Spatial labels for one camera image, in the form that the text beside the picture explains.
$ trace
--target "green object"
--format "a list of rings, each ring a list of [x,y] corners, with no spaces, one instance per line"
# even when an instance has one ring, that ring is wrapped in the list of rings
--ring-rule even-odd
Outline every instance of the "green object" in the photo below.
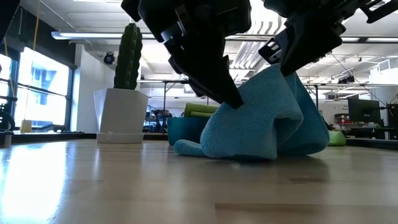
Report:
[[[330,142],[329,146],[345,146],[346,137],[341,131],[329,131]]]
[[[204,112],[196,112],[196,111],[191,112],[191,117],[196,117],[196,118],[210,118],[212,115],[213,115],[213,113],[204,113]]]
[[[200,105],[196,103],[187,103],[185,105],[184,118],[199,117],[209,118],[216,110],[217,106]]]
[[[142,34],[139,27],[131,23],[124,29],[120,42],[113,88],[136,89],[141,50]]]

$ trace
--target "blue cloth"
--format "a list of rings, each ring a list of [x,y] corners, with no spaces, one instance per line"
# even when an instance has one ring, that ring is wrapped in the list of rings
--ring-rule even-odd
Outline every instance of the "blue cloth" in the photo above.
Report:
[[[322,151],[329,133],[296,73],[283,77],[279,65],[258,73],[238,88],[244,105],[223,103],[207,122],[200,144],[179,140],[183,156],[276,159]]]

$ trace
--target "cactus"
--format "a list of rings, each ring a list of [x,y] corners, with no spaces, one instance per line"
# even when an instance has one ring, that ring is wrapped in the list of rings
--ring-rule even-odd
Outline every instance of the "cactus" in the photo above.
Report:
[[[136,89],[141,50],[142,34],[139,27],[131,23],[126,26],[120,43],[113,88]]]

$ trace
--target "robotic arm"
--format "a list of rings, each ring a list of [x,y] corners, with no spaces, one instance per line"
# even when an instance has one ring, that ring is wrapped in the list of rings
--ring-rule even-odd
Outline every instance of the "robotic arm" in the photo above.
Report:
[[[260,49],[283,75],[317,61],[342,44],[341,24],[357,9],[373,23],[398,9],[398,0],[263,0],[264,7],[286,17],[286,29]],[[233,108],[243,105],[224,56],[225,37],[251,27],[249,0],[124,0],[122,8],[146,23],[170,52],[173,69],[189,77],[198,96],[209,96]]]

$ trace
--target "yellow object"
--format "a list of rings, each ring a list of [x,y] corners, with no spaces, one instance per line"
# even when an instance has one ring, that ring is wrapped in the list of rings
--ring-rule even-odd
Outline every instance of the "yellow object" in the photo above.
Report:
[[[185,105],[184,117],[192,117],[194,115],[198,117],[207,117],[209,118],[216,110],[218,106],[210,106],[210,105],[201,105],[196,103],[187,103]]]
[[[32,121],[31,120],[22,120],[20,131],[21,131],[21,133],[31,133],[32,132]]]

